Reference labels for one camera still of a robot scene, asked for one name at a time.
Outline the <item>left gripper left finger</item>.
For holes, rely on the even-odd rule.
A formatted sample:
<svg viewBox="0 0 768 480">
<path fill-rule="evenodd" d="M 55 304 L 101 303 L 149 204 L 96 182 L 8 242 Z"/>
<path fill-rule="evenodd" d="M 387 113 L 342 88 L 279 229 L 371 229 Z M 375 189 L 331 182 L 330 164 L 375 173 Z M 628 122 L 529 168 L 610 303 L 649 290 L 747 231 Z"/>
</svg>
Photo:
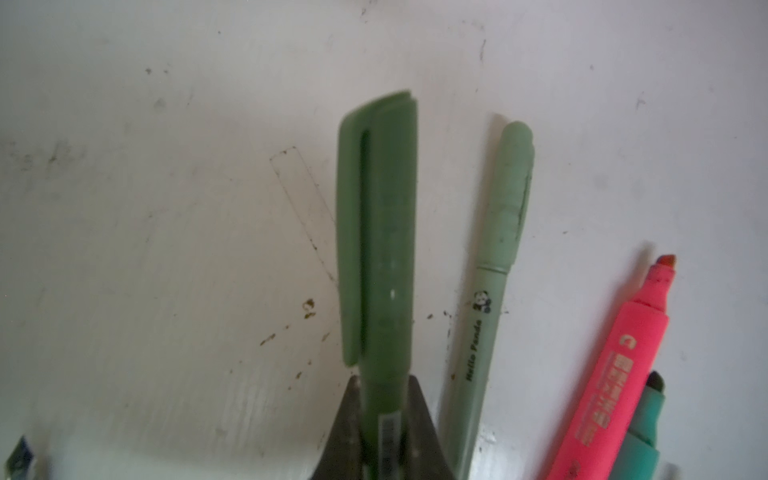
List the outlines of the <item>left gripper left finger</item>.
<svg viewBox="0 0 768 480">
<path fill-rule="evenodd" d="M 352 376 L 311 480 L 360 480 L 363 447 L 360 433 L 360 381 Z"/>
</svg>

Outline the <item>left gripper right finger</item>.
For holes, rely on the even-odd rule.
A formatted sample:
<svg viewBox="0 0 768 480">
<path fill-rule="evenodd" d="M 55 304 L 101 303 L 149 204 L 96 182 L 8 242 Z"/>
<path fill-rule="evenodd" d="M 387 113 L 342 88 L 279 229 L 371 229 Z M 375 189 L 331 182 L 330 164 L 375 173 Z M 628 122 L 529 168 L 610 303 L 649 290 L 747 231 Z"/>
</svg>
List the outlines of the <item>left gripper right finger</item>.
<svg viewBox="0 0 768 480">
<path fill-rule="evenodd" d="M 409 376 L 404 478 L 408 480 L 454 480 L 443 454 L 421 386 Z"/>
</svg>

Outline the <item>olive green fineliner pen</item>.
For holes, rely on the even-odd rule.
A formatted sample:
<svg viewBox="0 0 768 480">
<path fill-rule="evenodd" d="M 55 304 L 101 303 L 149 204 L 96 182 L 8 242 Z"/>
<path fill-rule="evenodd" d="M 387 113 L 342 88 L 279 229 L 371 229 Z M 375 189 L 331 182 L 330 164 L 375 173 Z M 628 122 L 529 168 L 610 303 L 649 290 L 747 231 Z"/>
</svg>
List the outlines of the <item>olive green fineliner pen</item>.
<svg viewBox="0 0 768 480">
<path fill-rule="evenodd" d="M 409 375 L 374 378 L 360 370 L 364 479 L 404 479 Z"/>
</svg>

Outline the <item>pink highlighter pen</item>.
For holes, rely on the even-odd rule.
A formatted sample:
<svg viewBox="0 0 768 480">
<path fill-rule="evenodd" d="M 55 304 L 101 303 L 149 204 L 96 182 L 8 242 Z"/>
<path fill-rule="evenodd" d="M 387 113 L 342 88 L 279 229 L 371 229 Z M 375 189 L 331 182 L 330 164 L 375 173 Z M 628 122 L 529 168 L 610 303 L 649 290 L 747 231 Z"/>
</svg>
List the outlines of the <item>pink highlighter pen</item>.
<svg viewBox="0 0 768 480">
<path fill-rule="evenodd" d="M 619 308 L 548 479 L 609 477 L 669 324 L 675 264 L 673 254 L 659 257 Z"/>
</svg>

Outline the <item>light green pen cap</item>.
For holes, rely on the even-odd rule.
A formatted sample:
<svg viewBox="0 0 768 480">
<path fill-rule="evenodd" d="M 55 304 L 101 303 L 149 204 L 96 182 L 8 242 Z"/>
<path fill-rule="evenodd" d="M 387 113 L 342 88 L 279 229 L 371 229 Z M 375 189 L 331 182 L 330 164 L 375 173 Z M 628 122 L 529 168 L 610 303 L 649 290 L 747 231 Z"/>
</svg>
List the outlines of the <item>light green pen cap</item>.
<svg viewBox="0 0 768 480">
<path fill-rule="evenodd" d="M 507 274 L 515 263 L 531 190 L 535 148 L 533 133 L 520 121 L 501 132 L 488 195 L 478 266 Z"/>
</svg>

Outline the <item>dark green pen cap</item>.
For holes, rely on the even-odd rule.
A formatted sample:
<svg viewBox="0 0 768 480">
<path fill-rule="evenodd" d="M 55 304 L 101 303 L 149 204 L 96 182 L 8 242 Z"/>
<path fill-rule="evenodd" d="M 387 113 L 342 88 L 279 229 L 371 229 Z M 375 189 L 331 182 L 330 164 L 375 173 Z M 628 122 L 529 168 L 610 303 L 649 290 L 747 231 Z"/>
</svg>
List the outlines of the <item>dark green pen cap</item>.
<svg viewBox="0 0 768 480">
<path fill-rule="evenodd" d="M 379 376 L 410 364 L 417 102 L 400 91 L 347 114 L 338 136 L 336 245 L 343 361 Z"/>
</svg>

